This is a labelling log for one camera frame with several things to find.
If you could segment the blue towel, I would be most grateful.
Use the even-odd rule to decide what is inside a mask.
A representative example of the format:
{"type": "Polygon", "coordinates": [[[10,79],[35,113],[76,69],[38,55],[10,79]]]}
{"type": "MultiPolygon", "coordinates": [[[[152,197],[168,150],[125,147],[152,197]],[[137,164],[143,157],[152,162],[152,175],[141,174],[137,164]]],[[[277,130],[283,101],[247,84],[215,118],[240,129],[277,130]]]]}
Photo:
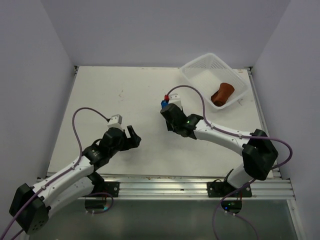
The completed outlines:
{"type": "Polygon", "coordinates": [[[169,101],[165,100],[165,99],[162,100],[161,103],[160,103],[162,109],[165,108],[168,104],[169,104],[169,101]]]}

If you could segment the brown orange towel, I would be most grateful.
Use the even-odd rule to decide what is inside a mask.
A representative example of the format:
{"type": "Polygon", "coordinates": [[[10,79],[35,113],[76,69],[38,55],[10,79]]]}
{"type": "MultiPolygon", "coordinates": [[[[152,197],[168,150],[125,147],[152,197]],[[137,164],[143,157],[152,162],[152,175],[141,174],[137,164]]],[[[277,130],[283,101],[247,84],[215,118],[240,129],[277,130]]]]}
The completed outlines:
{"type": "Polygon", "coordinates": [[[211,102],[217,107],[222,107],[234,91],[235,88],[231,84],[223,82],[220,84],[219,89],[211,96],[211,102]]]}

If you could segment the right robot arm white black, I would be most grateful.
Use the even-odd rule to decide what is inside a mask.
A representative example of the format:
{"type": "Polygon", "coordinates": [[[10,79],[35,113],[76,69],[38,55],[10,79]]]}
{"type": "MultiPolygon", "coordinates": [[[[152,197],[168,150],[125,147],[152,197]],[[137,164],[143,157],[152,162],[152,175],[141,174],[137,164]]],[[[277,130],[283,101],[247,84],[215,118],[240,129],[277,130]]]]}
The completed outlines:
{"type": "Polygon", "coordinates": [[[176,104],[169,103],[160,110],[167,129],[184,138],[207,141],[225,147],[242,157],[242,163],[225,177],[223,192],[235,196],[243,185],[253,179],[264,181],[272,170],[278,151],[263,130],[235,131],[208,124],[203,116],[185,115],[176,104]]]}

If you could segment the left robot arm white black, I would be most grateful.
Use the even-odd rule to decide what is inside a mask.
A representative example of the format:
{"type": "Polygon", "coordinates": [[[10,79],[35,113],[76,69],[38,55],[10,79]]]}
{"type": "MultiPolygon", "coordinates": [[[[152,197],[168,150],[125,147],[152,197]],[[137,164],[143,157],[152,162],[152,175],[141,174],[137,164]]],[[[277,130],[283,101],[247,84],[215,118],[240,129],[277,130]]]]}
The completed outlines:
{"type": "Polygon", "coordinates": [[[102,195],[104,180],[97,170],[108,164],[116,153],[137,148],[141,140],[131,125],[126,130],[109,128],[67,167],[32,186],[26,183],[19,186],[10,215],[27,235],[36,233],[67,204],[83,196],[102,195]]]}

